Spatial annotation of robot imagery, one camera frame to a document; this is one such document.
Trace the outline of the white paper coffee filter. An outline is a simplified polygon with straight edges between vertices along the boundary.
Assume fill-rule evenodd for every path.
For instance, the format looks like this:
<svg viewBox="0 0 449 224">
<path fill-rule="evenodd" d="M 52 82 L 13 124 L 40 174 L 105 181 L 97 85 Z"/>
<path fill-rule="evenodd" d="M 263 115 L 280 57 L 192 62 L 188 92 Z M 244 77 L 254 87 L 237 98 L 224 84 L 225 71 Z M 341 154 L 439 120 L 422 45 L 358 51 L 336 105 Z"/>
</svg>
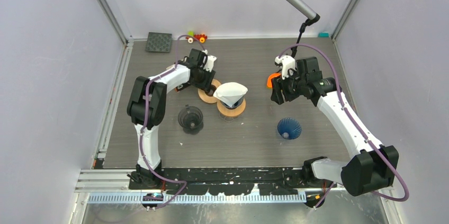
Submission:
<svg viewBox="0 0 449 224">
<path fill-rule="evenodd" d="M 213 96 L 216 97 L 218 101 L 223 101 L 228 105 L 232 105 L 234 102 L 244 97 L 247 92 L 248 88 L 246 86 L 236 82 L 228 82 L 221 84 Z"/>
</svg>

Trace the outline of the blue glass dripper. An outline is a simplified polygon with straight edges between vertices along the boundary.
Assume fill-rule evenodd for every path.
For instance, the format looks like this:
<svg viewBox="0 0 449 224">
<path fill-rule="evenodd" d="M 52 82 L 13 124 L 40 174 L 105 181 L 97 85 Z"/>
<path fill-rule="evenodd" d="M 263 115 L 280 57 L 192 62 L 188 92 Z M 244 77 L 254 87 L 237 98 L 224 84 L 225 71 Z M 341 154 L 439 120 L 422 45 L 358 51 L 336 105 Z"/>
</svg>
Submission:
<svg viewBox="0 0 449 224">
<path fill-rule="evenodd" d="M 240 98 L 239 100 L 237 100 L 236 102 L 234 102 L 232 105 L 228 105 L 226 102 L 223 102 L 223 101 L 221 101 L 221 104 L 222 104 L 226 109 L 234 110 L 234 109 L 238 108 L 239 106 L 241 106 L 242 103 L 243 103 L 243 101 L 244 101 L 244 97 Z"/>
<path fill-rule="evenodd" d="M 301 124 L 293 118 L 283 118 L 277 124 L 278 134 L 287 140 L 294 140 L 302 133 Z"/>
</svg>

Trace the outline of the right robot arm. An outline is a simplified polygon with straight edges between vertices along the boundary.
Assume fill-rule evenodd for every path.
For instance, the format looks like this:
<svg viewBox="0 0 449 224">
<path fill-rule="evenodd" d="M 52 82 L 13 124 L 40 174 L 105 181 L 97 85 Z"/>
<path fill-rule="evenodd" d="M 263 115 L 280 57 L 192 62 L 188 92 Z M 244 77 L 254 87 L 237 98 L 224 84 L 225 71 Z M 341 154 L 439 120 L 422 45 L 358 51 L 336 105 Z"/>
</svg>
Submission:
<svg viewBox="0 0 449 224">
<path fill-rule="evenodd" d="M 318 59 L 294 59 L 283 55 L 274 63 L 281 74 L 272 78 L 271 100 L 277 104 L 300 96 L 309 99 L 330 121 L 342 139 L 350 160 L 341 162 L 320 156 L 304 161 L 302 180 L 316 187 L 323 180 L 336 182 L 352 196 L 392 186 L 399 153 L 372 135 L 349 105 L 334 77 L 324 78 Z"/>
</svg>

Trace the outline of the wooden ring dripper stand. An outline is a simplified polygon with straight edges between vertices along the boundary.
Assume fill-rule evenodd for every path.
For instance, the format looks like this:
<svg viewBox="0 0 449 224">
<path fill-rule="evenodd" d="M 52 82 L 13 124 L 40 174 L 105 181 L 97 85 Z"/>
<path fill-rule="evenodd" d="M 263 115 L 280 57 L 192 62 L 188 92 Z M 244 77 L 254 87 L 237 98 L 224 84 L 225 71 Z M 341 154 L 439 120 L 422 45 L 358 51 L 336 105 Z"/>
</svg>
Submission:
<svg viewBox="0 0 449 224">
<path fill-rule="evenodd" d="M 213 94 L 220 85 L 221 83 L 217 79 L 213 79 L 211 83 L 211 88 L 208 92 L 201 89 L 197 90 L 199 98 L 207 104 L 217 103 L 218 99 L 214 97 Z"/>
</svg>

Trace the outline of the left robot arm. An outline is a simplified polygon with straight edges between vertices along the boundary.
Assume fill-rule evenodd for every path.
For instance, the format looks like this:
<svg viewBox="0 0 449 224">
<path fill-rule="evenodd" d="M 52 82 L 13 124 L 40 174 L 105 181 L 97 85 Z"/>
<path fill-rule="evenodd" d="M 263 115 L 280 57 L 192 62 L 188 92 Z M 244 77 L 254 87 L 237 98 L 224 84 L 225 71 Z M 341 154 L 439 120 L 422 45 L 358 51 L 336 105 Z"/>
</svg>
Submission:
<svg viewBox="0 0 449 224">
<path fill-rule="evenodd" d="M 187 57 L 169 66 L 164 72 L 136 78 L 127 105 L 127 115 L 134 124 L 139 149 L 136 170 L 130 175 L 132 180 L 144 183 L 150 189 L 161 185 L 163 178 L 160 173 L 158 134 L 166 113 L 167 94 L 188 86 L 210 90 L 216 60 L 207 50 L 192 49 Z"/>
</svg>

